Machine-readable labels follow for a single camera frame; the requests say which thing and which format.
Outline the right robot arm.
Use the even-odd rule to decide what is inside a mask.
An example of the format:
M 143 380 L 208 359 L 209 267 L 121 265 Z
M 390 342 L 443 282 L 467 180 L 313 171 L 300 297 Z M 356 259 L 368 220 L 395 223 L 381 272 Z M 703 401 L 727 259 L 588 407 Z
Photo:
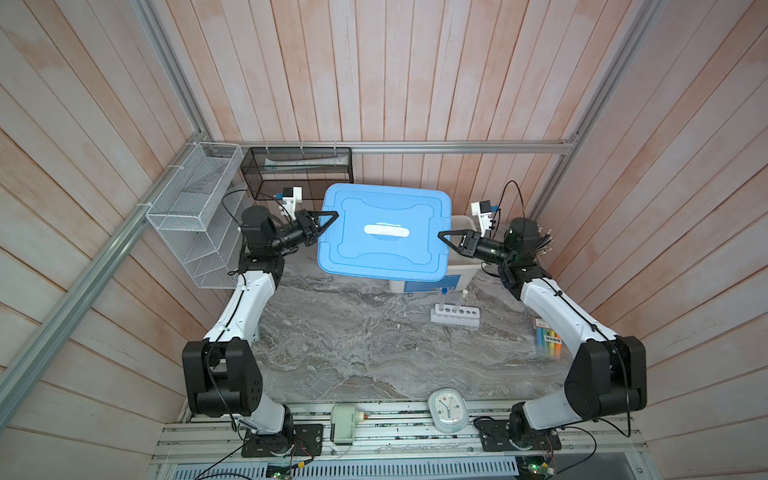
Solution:
M 536 447 L 556 428 L 646 407 L 643 343 L 599 323 L 538 263 L 551 237 L 535 221 L 514 219 L 500 241 L 468 229 L 442 231 L 438 237 L 461 256 L 497 266 L 503 286 L 542 318 L 573 355 L 559 391 L 512 407 L 508 432 L 516 448 Z

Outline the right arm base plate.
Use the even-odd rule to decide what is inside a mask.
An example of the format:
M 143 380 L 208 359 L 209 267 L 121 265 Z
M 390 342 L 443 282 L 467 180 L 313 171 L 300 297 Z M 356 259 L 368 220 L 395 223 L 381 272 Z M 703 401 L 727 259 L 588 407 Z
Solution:
M 484 452 L 556 451 L 562 448 L 559 436 L 554 430 L 530 430 L 516 421 L 497 420 L 488 416 L 475 418 L 476 428 Z

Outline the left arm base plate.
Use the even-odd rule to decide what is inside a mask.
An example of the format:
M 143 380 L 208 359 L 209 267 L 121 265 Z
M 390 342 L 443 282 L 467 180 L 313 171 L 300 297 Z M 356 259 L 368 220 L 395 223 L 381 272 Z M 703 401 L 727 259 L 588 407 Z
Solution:
M 248 432 L 245 446 L 241 450 L 244 458 L 321 455 L 324 427 L 322 424 L 300 424 L 291 432 L 259 435 Z

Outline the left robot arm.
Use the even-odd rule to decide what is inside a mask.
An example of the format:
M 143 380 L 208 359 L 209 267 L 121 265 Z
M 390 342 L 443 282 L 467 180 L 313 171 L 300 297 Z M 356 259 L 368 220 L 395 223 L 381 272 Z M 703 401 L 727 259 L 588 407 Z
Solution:
M 233 297 L 203 339 L 188 342 L 182 352 L 192 413 L 226 416 L 252 434 L 292 439 L 289 409 L 264 392 L 251 343 L 282 278 L 285 258 L 300 245 L 314 245 L 337 218 L 335 211 L 299 210 L 290 223 L 278 227 L 265 207 L 243 212 L 243 249 L 234 271 Z

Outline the white capped test tube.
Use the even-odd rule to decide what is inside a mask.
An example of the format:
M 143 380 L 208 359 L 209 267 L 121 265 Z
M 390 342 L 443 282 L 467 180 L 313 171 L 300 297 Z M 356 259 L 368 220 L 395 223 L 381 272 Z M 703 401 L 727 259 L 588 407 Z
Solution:
M 460 297 L 458 303 L 456 304 L 456 308 L 457 308 L 457 311 L 459 313 L 463 312 L 463 307 L 465 306 L 468 294 L 469 294 L 468 289 L 463 289 L 462 290 L 461 297 Z

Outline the blue plastic bin lid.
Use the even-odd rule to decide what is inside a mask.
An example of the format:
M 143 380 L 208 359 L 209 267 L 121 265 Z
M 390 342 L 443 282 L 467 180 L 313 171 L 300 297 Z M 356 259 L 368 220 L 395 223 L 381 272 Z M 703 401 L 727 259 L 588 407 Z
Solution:
M 337 214 L 318 240 L 325 272 L 425 282 L 445 276 L 449 248 L 438 234 L 451 228 L 452 201 L 444 192 L 337 183 L 323 209 Z

